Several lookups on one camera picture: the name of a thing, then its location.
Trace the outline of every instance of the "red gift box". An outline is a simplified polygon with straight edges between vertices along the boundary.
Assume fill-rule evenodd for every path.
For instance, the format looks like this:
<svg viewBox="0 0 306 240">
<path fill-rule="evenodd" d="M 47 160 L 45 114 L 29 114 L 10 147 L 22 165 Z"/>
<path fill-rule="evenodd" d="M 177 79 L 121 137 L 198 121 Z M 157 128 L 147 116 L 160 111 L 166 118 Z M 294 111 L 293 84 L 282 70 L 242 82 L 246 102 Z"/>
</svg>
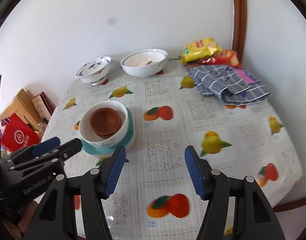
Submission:
<svg viewBox="0 0 306 240">
<path fill-rule="evenodd" d="M 9 118 L 1 143 L 10 151 L 38 143 L 38 135 L 25 122 L 12 114 Z"/>
</svg>

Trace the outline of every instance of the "white bowl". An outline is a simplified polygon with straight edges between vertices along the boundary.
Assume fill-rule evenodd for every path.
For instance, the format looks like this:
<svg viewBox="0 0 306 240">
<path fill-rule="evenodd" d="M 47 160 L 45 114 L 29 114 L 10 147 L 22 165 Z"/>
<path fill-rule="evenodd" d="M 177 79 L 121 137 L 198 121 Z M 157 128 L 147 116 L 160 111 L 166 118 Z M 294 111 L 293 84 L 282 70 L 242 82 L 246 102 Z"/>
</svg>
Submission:
<svg viewBox="0 0 306 240">
<path fill-rule="evenodd" d="M 96 133 L 93 131 L 89 123 L 89 119 L 91 118 L 91 115 L 96 110 L 103 108 L 103 107 L 109 107 L 117 111 L 117 113 L 120 115 L 121 123 L 122 123 L 121 128 L 113 136 L 107 139 L 103 139 L 99 137 L 98 135 L 96 135 Z M 94 147 L 104 147 L 104 148 L 113 147 L 119 144 L 123 140 L 127 131 L 128 131 L 127 109 L 120 102 L 116 102 L 112 100 L 100 102 L 92 106 L 90 109 L 88 109 L 82 116 L 82 119 L 80 120 L 80 125 L 79 125 L 80 136 L 83 138 L 84 141 L 86 141 L 87 143 L 89 143 L 90 145 Z"/>
<path fill-rule="evenodd" d="M 110 71 L 109 63 L 110 57 L 99 57 L 91 62 L 86 63 L 77 72 L 76 77 L 81 81 L 92 86 L 98 86 L 106 79 L 108 72 Z"/>
<path fill-rule="evenodd" d="M 120 64 L 131 76 L 148 77 L 161 71 L 167 63 L 167 52 L 162 49 L 144 49 L 124 57 Z"/>
</svg>

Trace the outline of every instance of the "red bag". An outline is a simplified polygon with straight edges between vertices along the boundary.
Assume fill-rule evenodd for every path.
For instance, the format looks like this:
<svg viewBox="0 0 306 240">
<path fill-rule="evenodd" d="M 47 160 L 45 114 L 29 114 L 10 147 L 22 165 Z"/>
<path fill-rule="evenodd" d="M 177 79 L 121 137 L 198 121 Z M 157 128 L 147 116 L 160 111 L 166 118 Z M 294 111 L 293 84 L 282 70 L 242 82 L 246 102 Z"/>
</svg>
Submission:
<svg viewBox="0 0 306 240">
<path fill-rule="evenodd" d="M 221 52 L 215 52 L 212 57 L 202 58 L 197 61 L 204 65 L 230 65 L 234 68 L 242 68 L 243 66 L 237 59 L 237 53 L 234 50 L 224 49 Z"/>
<path fill-rule="evenodd" d="M 38 143 L 38 135 L 14 113 L 11 115 L 0 141 L 10 152 L 13 152 L 19 148 Z"/>
</svg>

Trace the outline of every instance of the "fruit print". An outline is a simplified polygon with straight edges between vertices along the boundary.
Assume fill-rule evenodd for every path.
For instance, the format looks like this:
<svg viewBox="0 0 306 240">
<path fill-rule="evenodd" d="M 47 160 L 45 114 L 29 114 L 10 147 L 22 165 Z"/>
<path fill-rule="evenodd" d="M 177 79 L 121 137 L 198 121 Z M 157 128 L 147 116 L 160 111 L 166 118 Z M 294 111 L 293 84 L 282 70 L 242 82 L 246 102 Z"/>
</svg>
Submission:
<svg viewBox="0 0 306 240">
<path fill-rule="evenodd" d="M 145 121 L 154 121 L 159 117 L 165 121 L 173 119 L 173 109 L 170 106 L 153 107 L 143 115 Z"/>
<path fill-rule="evenodd" d="M 95 164 L 95 166 L 100 166 L 104 160 L 108 159 L 110 157 L 106 157 L 106 158 L 101 158 L 99 159 L 99 161 Z M 129 160 L 128 159 L 125 159 L 124 163 L 129 163 Z"/>
<path fill-rule="evenodd" d="M 158 110 L 158 116 L 163 120 L 171 120 L 173 118 L 173 109 L 169 106 L 161 106 Z"/>
<path fill-rule="evenodd" d="M 204 135 L 204 140 L 201 143 L 202 152 L 201 157 L 206 154 L 219 153 L 222 148 L 232 146 L 231 143 L 224 142 L 220 136 L 214 131 L 207 131 Z"/>
<path fill-rule="evenodd" d="M 266 178 L 262 178 L 262 179 L 256 178 L 255 181 L 259 184 L 260 187 L 263 187 L 268 182 L 268 179 L 266 179 Z"/>
<path fill-rule="evenodd" d="M 154 204 L 155 200 L 152 201 L 147 209 L 146 209 L 146 213 L 148 214 L 149 217 L 152 218 L 161 218 L 166 216 L 169 212 L 167 210 L 167 205 L 159 207 L 159 208 L 152 208 L 152 205 Z"/>
<path fill-rule="evenodd" d="M 233 227 L 229 227 L 223 234 L 223 236 L 228 236 L 230 234 L 232 234 L 233 232 Z"/>
<path fill-rule="evenodd" d="M 193 88 L 193 87 L 195 87 L 193 79 L 191 77 L 189 77 L 189 76 L 183 77 L 183 79 L 181 81 L 180 89 L 183 89 L 183 88 Z"/>
<path fill-rule="evenodd" d="M 189 199 L 184 194 L 161 196 L 149 203 L 146 212 L 149 217 L 161 218 L 171 213 L 177 218 L 184 218 L 189 214 Z"/>
<path fill-rule="evenodd" d="M 156 73 L 156 75 L 162 75 L 162 74 L 164 74 L 164 70 L 161 70 L 161 71 Z"/>
<path fill-rule="evenodd" d="M 106 85 L 106 84 L 108 83 L 108 81 L 109 81 L 109 80 L 108 80 L 108 78 L 107 78 L 107 79 L 105 79 L 104 82 L 101 83 L 100 85 L 104 86 L 104 85 Z"/>
<path fill-rule="evenodd" d="M 269 126 L 272 135 L 274 135 L 275 133 L 279 133 L 281 128 L 284 127 L 284 125 L 280 124 L 279 121 L 274 116 L 269 117 Z"/>
<path fill-rule="evenodd" d="M 74 195 L 74 209 L 78 210 L 80 209 L 80 196 Z"/>
<path fill-rule="evenodd" d="M 113 97 L 121 98 L 125 94 L 133 94 L 133 92 L 129 91 L 127 87 L 121 87 L 121 88 L 114 90 L 109 98 L 113 98 Z"/>
<path fill-rule="evenodd" d="M 279 178 L 279 173 L 277 168 L 273 163 L 267 164 L 265 167 L 262 167 L 256 178 L 257 183 L 260 187 L 266 185 L 269 180 L 276 181 Z"/>
<path fill-rule="evenodd" d="M 79 125 L 80 125 L 80 121 L 78 121 L 78 122 L 74 125 L 74 130 L 78 130 Z"/>
<path fill-rule="evenodd" d="M 233 105 L 225 105 L 227 109 L 234 109 L 236 108 L 236 106 L 233 106 Z M 241 109 L 246 109 L 246 106 L 239 106 L 239 108 Z"/>
<path fill-rule="evenodd" d="M 76 100 L 76 98 L 72 98 L 71 100 L 69 100 L 63 110 L 69 109 L 72 106 L 77 106 L 77 104 L 75 103 L 75 100 Z"/>
<path fill-rule="evenodd" d="M 148 111 L 146 111 L 143 115 L 143 118 L 145 121 L 154 121 L 156 120 L 158 116 L 158 107 L 154 107 Z"/>
<path fill-rule="evenodd" d="M 168 202 L 169 212 L 177 218 L 184 218 L 190 212 L 189 199 L 184 194 L 173 195 Z"/>
<path fill-rule="evenodd" d="M 276 181 L 279 178 L 278 170 L 273 163 L 266 165 L 266 178 L 272 181 Z"/>
</svg>

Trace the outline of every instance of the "floor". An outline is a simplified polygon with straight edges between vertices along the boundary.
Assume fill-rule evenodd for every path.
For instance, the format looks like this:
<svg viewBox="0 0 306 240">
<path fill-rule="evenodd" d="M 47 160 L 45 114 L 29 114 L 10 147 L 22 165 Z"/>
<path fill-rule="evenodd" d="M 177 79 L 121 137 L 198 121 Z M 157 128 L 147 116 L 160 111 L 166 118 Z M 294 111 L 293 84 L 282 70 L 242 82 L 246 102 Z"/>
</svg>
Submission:
<svg viewBox="0 0 306 240">
<path fill-rule="evenodd" d="M 284 232 L 285 240 L 296 240 L 306 227 L 306 206 L 279 212 L 276 215 Z"/>
</svg>

